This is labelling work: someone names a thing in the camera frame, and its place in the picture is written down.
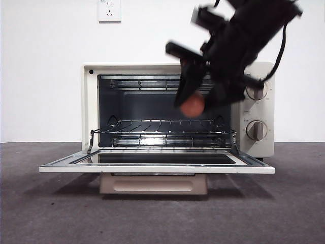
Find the control knob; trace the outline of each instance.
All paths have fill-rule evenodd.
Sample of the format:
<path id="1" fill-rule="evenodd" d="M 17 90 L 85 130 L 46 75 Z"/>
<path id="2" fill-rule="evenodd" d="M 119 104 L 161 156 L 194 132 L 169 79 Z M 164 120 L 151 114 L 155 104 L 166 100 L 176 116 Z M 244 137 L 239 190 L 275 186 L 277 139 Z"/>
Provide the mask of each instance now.
<path id="1" fill-rule="evenodd" d="M 253 100 L 261 100 L 268 93 L 268 84 L 265 82 L 263 89 L 247 88 L 247 95 Z"/>
<path id="2" fill-rule="evenodd" d="M 254 120 L 246 127 L 247 136 L 254 141 L 261 141 L 266 137 L 268 128 L 262 121 Z"/>

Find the orange ball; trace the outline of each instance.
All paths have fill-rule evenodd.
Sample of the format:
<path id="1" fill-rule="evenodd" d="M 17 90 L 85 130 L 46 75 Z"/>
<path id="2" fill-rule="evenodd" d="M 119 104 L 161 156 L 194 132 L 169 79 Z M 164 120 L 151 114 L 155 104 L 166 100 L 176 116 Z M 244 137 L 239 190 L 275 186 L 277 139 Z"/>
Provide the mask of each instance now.
<path id="1" fill-rule="evenodd" d="M 180 110 L 186 117 L 194 118 L 203 113 L 204 106 L 204 97 L 196 91 L 180 106 Z"/>

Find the black cable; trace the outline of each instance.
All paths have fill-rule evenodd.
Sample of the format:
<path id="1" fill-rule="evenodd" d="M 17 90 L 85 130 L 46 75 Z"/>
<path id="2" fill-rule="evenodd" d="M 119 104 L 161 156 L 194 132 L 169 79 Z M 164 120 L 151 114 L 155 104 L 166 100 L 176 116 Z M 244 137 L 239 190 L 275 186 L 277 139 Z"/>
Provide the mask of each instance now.
<path id="1" fill-rule="evenodd" d="M 215 1 L 214 7 L 217 7 L 219 2 L 220 2 L 220 0 Z"/>
<path id="2" fill-rule="evenodd" d="M 278 69 L 278 67 L 280 65 L 280 62 L 281 62 L 281 59 L 282 59 L 282 55 L 284 53 L 284 48 L 285 48 L 285 42 L 286 42 L 286 26 L 287 25 L 288 24 L 285 24 L 283 26 L 283 36 L 282 36 L 281 48 L 280 48 L 279 54 L 278 54 L 278 56 L 276 58 L 275 65 L 273 66 L 273 69 L 270 71 L 270 73 L 262 80 L 262 82 L 265 82 L 265 81 L 269 80 L 274 75 L 274 73 L 276 72 L 276 70 Z"/>

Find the open oven door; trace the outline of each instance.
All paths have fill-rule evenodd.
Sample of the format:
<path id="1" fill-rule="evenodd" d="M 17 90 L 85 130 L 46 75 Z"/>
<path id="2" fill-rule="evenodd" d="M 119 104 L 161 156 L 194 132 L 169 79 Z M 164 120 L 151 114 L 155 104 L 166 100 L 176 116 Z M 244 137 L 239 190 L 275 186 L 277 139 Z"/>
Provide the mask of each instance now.
<path id="1" fill-rule="evenodd" d="M 274 167 L 232 149 L 117 147 L 80 151 L 42 165 L 40 172 L 274 174 Z"/>

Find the electrical socket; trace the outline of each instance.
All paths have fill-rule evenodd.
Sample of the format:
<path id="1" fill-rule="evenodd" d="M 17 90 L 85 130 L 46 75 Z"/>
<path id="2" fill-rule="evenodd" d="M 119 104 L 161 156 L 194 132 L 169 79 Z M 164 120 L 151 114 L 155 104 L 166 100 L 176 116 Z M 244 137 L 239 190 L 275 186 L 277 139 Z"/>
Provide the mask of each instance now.
<path id="1" fill-rule="evenodd" d="M 98 0 L 97 17 L 100 23 L 121 22 L 121 0 Z"/>

